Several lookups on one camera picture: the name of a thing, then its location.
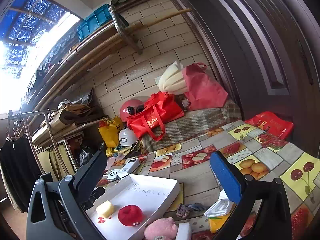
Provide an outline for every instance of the white helmet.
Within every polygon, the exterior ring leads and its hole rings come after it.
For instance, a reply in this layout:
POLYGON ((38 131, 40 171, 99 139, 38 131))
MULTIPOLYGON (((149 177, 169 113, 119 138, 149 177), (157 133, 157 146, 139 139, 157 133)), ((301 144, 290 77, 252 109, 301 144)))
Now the white helmet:
POLYGON ((123 128, 119 133, 119 141, 122 147, 131 146, 138 140, 137 136, 128 127, 123 128))

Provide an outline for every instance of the pink plush toy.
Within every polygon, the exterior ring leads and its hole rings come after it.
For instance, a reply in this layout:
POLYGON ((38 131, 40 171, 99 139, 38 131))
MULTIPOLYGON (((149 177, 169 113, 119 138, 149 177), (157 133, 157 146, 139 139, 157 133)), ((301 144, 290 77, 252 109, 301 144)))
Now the pink plush toy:
POLYGON ((154 240, 156 236, 165 236, 165 240, 173 240, 178 231, 178 226, 172 217, 160 218, 147 226, 144 231, 146 240, 154 240))

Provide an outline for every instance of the red plush toy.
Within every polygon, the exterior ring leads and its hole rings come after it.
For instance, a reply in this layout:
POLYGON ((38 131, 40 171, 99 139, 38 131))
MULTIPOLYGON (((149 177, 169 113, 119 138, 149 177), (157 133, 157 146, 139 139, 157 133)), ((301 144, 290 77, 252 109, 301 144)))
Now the red plush toy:
POLYGON ((143 213, 138 206, 128 205, 119 210, 118 219, 121 224, 132 227, 142 222, 143 213))

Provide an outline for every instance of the metal screw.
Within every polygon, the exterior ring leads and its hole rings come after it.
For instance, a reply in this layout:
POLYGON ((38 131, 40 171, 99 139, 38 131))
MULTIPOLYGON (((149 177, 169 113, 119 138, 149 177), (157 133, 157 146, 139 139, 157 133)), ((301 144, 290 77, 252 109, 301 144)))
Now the metal screw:
POLYGON ((276 182, 276 184, 282 184, 282 180, 279 178, 275 178, 275 182, 276 182))
POLYGON ((43 179, 37 179, 37 180, 36 180, 36 184, 37 184, 37 185, 40 185, 40 184, 42 184, 42 183, 43 183, 43 179))
POLYGON ((244 176, 244 179, 247 180, 247 181, 252 181, 253 180, 253 177, 250 175, 250 174, 246 174, 244 176))
POLYGON ((72 175, 67 175, 67 176, 64 177, 65 181, 71 181, 72 179, 73 179, 72 175))

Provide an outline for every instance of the green leaf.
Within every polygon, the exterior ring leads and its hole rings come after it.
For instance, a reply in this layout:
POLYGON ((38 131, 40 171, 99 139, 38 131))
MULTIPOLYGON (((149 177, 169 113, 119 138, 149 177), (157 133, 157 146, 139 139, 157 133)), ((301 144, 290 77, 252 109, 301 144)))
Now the green leaf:
POLYGON ((305 187, 305 192, 306 192, 307 195, 310 194, 310 187, 309 187, 309 186, 306 186, 306 187, 305 187))
POLYGON ((209 217, 209 219, 222 219, 222 218, 219 218, 219 217, 209 217))

